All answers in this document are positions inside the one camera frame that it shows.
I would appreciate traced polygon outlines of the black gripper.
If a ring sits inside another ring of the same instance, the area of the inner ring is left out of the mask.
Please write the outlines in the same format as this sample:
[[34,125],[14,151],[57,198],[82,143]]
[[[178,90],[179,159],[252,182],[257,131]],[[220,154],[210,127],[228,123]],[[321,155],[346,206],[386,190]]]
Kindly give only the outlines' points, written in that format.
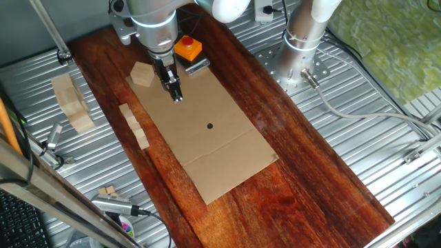
[[176,75],[176,56],[173,47],[164,50],[148,49],[155,73],[161,80],[163,89],[171,94],[174,102],[183,100],[181,82]]

